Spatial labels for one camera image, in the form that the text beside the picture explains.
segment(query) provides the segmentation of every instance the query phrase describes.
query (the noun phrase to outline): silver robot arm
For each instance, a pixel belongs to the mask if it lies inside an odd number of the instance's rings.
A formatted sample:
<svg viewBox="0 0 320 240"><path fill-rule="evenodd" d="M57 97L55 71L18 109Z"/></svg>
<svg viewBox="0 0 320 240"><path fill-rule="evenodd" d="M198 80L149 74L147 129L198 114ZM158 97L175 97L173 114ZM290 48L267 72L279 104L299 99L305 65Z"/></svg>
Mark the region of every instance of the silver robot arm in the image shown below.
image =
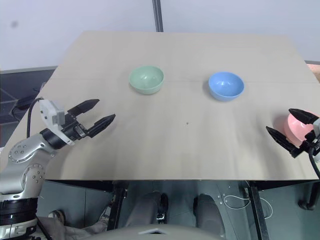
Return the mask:
<svg viewBox="0 0 320 240"><path fill-rule="evenodd" d="M15 144L0 173L0 240L27 237L36 230L37 202L49 161L65 145L86 136L93 138L114 120L106 116L86 129L76 116L92 109L98 99L80 103L65 112L49 100L40 100L46 129Z"/></svg>

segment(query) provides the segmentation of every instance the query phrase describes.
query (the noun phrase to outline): black cable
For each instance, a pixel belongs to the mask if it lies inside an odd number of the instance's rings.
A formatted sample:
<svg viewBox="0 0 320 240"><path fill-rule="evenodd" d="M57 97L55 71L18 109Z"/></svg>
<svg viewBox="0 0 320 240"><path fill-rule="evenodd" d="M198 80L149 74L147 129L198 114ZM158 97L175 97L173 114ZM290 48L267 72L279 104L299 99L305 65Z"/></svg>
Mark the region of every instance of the black cable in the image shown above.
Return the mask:
<svg viewBox="0 0 320 240"><path fill-rule="evenodd" d="M318 176L318 178L320 179L320 171L319 171L319 168L317 167L317 164L314 160L314 152L315 152L315 148L314 147L310 147L309 149L309 159L310 159L310 162L312 164L312 167L316 173L316 175Z"/></svg>
<svg viewBox="0 0 320 240"><path fill-rule="evenodd" d="M42 97L38 97L35 100L32 101L32 103L30 104L29 107L29 111L28 111L28 120L26 123L26 137L29 138L30 137L30 124L31 124L31 113L32 113L32 109L34 108L34 105L36 104L36 102L38 102L39 100L42 100Z"/></svg>
<svg viewBox="0 0 320 240"><path fill-rule="evenodd" d="M39 228L41 229L41 231L43 232L45 238L47 240L53 240L52 237L50 236L50 234L47 232L46 228L43 226L43 224L40 222L39 218L36 216L37 219L37 224L39 226Z"/></svg>
<svg viewBox="0 0 320 240"><path fill-rule="evenodd" d="M12 108L12 110L11 110L11 115L12 115L12 117L13 117L15 120L17 120L18 122L20 122L21 119L17 118L17 116L16 116L16 114L15 114L15 110L16 110L16 109L17 109L16 107Z"/></svg>

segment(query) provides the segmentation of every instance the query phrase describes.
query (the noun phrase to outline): bowl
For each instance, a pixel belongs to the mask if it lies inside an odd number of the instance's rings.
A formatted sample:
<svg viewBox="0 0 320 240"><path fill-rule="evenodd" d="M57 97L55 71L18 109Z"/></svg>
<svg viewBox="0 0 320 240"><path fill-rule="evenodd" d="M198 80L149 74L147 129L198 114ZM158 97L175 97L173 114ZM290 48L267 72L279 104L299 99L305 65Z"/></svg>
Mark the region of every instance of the bowl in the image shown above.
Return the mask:
<svg viewBox="0 0 320 240"><path fill-rule="evenodd" d="M288 115L284 123L284 133L286 137L297 147L306 140L305 135L313 129L314 127L312 124L304 124L300 122L291 113Z"/></svg>
<svg viewBox="0 0 320 240"><path fill-rule="evenodd" d="M219 101L231 101L245 89L244 81L232 72L221 71L213 74L208 81L211 95Z"/></svg>
<svg viewBox="0 0 320 240"><path fill-rule="evenodd" d="M131 72L129 83L138 93L154 94L164 83L164 73L155 66L138 67Z"/></svg>

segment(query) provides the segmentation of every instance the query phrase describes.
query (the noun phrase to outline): white cable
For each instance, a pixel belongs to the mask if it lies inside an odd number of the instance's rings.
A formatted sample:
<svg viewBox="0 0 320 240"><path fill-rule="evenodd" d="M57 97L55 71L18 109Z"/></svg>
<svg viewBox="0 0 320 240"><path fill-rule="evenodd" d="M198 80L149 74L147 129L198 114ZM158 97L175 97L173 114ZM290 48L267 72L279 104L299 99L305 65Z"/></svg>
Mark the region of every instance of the white cable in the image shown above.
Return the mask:
<svg viewBox="0 0 320 240"><path fill-rule="evenodd" d="M226 198L229 198L229 197L233 197L233 198L241 199L241 200L248 200L249 202L248 202L246 205L242 206L242 207L231 207L231 206L229 206L229 205L226 203ZM223 198L223 201L224 201L224 204L225 204L225 206L226 206L227 208L233 209L233 210L244 209L244 208L246 208L246 207L250 204L250 199L249 199L249 198L242 198L242 197L235 196L235 195L227 195L227 196L225 196L225 197Z"/></svg>
<svg viewBox="0 0 320 240"><path fill-rule="evenodd" d="M272 214L274 213L274 209L272 208L271 204L270 204L267 200L265 200L265 199L262 198L262 197L260 197L260 199L263 200L263 201L265 201L265 202L269 205L269 207L270 207L270 209L271 209L270 216L267 216L267 217L265 217L264 219L269 219L269 218L271 218L271 217L272 217Z"/></svg>
<svg viewBox="0 0 320 240"><path fill-rule="evenodd" d="M241 206L241 207L231 207L231 206L229 206L229 205L226 203L226 198L229 198L229 197L233 197L233 198L240 199L240 200L247 200L247 201L249 201L249 202L248 202L246 205ZM269 216L266 216L264 219L269 219L269 218L271 218L271 217L272 217L272 214L274 213L274 209L272 208L271 204L270 204L267 200L265 200L265 199L262 198L262 197L260 197L260 199L263 200L263 201L265 201L265 202L269 205L269 207L270 207L270 209L271 209L271 214L270 214ZM240 210L240 209L246 208L246 207L251 203L251 200L250 200L250 198L242 198L242 197L235 196L235 195L227 195L227 196L225 196L225 197L223 198L223 202L224 202L224 205L225 205L227 208L229 208L229 209L232 209L232 210Z"/></svg>

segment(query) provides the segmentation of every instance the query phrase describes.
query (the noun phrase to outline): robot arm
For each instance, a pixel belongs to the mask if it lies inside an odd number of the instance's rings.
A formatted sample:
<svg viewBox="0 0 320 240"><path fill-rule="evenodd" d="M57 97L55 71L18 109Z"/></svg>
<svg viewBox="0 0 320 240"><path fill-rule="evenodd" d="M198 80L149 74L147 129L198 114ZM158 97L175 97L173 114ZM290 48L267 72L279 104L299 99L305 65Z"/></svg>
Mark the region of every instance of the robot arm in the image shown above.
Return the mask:
<svg viewBox="0 0 320 240"><path fill-rule="evenodd" d="M312 124L313 130L305 135L305 140L298 147L289 142L285 135L281 132L266 127L272 138L283 148L285 148L293 158L296 158L303 152L307 152L309 155L312 167L320 179L320 171L316 163L320 163L320 118L313 115L310 112L303 111L300 109L290 108L289 112L303 124Z"/></svg>
<svg viewBox="0 0 320 240"><path fill-rule="evenodd" d="M80 103L65 112L55 102L39 101L41 118L48 128L15 144L0 174L0 240L26 237L36 230L37 201L49 161L65 145L86 136L93 138L107 128L115 114L86 129L79 114L92 109L98 99Z"/></svg>

